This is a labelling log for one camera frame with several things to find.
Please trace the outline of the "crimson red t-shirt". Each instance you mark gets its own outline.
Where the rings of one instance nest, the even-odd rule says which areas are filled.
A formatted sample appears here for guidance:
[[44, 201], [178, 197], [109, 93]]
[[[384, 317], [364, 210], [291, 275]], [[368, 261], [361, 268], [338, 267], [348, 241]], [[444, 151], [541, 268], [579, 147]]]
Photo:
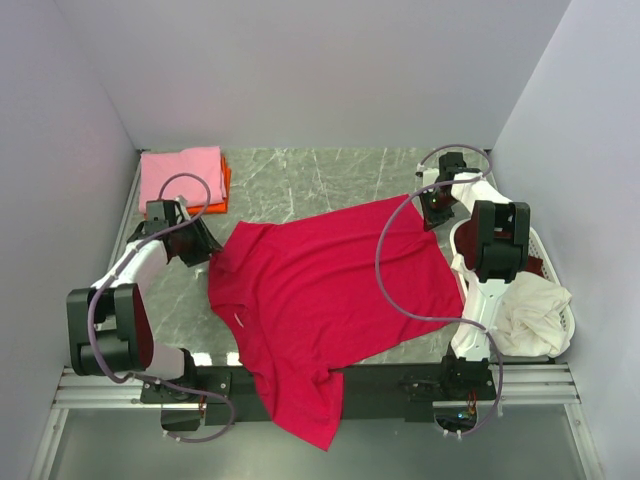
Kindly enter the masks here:
[[322, 450], [342, 416], [341, 369], [463, 311], [436, 236], [400, 196], [239, 223], [210, 261], [208, 298], [272, 421]]

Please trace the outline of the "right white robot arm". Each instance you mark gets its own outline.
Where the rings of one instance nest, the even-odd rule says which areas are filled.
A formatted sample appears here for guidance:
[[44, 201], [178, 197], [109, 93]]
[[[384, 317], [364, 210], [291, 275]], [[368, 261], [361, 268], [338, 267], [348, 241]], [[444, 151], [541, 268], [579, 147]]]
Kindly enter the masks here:
[[508, 287], [527, 266], [530, 207], [501, 195], [478, 168], [467, 165], [461, 152], [443, 154], [436, 170], [419, 169], [416, 175], [428, 188], [419, 195], [426, 231], [452, 219], [456, 204], [469, 213], [449, 236], [464, 309], [438, 377], [442, 393], [460, 399], [491, 385], [493, 348], [486, 334]]

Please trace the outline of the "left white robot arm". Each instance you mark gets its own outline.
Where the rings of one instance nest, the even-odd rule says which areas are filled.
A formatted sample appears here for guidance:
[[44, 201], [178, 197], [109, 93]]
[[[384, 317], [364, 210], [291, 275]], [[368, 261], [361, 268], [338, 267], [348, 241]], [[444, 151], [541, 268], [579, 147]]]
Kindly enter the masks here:
[[74, 289], [66, 298], [74, 373], [120, 384], [137, 378], [177, 402], [202, 398], [192, 354], [153, 338], [144, 299], [155, 276], [173, 259], [195, 267], [221, 251], [200, 215], [188, 213], [183, 198], [149, 202], [120, 259], [91, 286]]

